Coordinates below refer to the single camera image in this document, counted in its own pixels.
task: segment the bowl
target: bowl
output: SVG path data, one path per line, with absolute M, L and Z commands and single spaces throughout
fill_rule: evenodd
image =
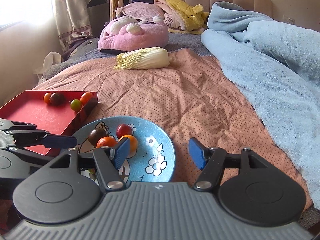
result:
M 168 182 L 174 165 L 175 151 L 169 136 L 156 124 L 134 116 L 113 116 L 91 122 L 73 136 L 77 138 L 80 153 L 90 152 L 94 147 L 88 141 L 88 135 L 95 128 L 103 128 L 116 140 L 116 129 L 120 124 L 130 125 L 133 136 L 138 140 L 138 148 L 129 154 L 119 169 L 119 175 L 126 184 L 131 181 Z

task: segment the fleece blanket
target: fleece blanket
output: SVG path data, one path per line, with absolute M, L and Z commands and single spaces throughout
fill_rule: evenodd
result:
M 302 174 L 320 209 L 320 33 L 227 2 L 201 41 Z
M 97 91 L 99 104 L 86 122 L 131 115 L 156 123 L 175 147 L 173 181 L 193 184 L 198 176 L 188 154 L 191 137 L 229 153 L 250 146 L 304 188 L 308 208 L 312 202 L 302 176 L 273 143 L 247 99 L 224 76 L 217 59 L 181 49 L 170 53 L 169 60 L 167 68 L 117 71 L 113 69 L 116 57 L 92 59 L 63 70 L 35 89 Z M 235 169 L 226 170 L 223 181 L 236 174 Z

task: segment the polka dot bedsheet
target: polka dot bedsheet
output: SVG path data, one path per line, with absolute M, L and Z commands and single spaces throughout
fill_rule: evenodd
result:
M 169 54 L 170 65 L 156 70 L 116 71 L 116 58 L 88 60 L 40 84 L 36 90 L 97 91 L 99 104 L 86 123 L 131 115 L 162 127 L 173 141 L 176 166 L 172 181 L 192 184 L 199 173 L 188 154 L 191 137 L 229 153 L 251 147 L 298 182 L 312 201 L 301 174 L 272 141 L 250 103 L 222 73 L 214 56 L 198 56 L 190 49 Z M 236 176 L 225 170 L 222 182 Z

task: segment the metal screw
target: metal screw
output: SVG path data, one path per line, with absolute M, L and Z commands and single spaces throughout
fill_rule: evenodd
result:
M 212 186 L 212 184 L 206 180 L 203 180 L 203 181 L 199 181 L 196 183 L 196 187 L 198 189 L 208 189 Z
M 123 183 L 121 181 L 110 181 L 108 184 L 107 184 L 107 187 L 108 188 L 111 188 L 111 189 L 120 189 L 123 187 Z

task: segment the window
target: window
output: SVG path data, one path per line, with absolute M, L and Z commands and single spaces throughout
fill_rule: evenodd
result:
M 52 0 L 0 0 L 0 27 L 25 20 L 41 24 L 52 15 Z

